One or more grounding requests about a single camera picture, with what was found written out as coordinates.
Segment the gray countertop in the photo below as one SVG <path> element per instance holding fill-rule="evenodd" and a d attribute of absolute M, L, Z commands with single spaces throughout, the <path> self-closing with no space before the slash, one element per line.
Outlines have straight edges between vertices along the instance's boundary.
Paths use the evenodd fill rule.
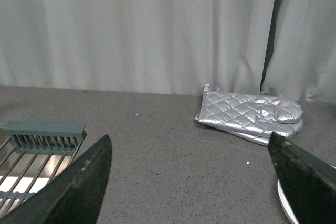
<path fill-rule="evenodd" d="M 303 130 L 292 140 L 336 165 L 336 104 L 300 104 Z M 195 123 L 200 107 L 201 96 L 0 86 L 1 122 L 84 122 L 78 155 L 109 134 L 97 223 L 290 223 L 267 148 Z"/>

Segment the metal wire rack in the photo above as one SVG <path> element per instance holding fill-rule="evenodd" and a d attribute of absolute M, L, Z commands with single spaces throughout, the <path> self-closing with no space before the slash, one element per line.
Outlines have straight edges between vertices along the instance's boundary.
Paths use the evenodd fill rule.
<path fill-rule="evenodd" d="M 0 218 L 49 184 L 71 164 L 82 143 L 74 137 L 51 139 L 7 137 L 0 130 Z M 45 143 L 45 148 L 36 148 L 41 141 L 50 143 L 49 149 Z M 32 148 L 21 148 L 21 145 L 31 145 Z"/>

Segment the gray curtain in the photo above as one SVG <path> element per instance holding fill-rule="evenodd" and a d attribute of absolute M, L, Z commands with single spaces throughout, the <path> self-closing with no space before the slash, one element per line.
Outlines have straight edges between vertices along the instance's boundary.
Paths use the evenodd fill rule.
<path fill-rule="evenodd" d="M 336 101 L 334 0 L 276 2 L 0 0 L 0 84 Z"/>

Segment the oven mitt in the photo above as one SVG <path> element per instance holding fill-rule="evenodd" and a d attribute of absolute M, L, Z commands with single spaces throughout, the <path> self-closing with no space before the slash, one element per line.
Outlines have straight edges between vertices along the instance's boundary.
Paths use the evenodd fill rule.
<path fill-rule="evenodd" d="M 299 132 L 302 113 L 297 102 L 286 98 L 211 91 L 206 84 L 195 120 L 267 146 L 273 131 L 286 138 Z"/>

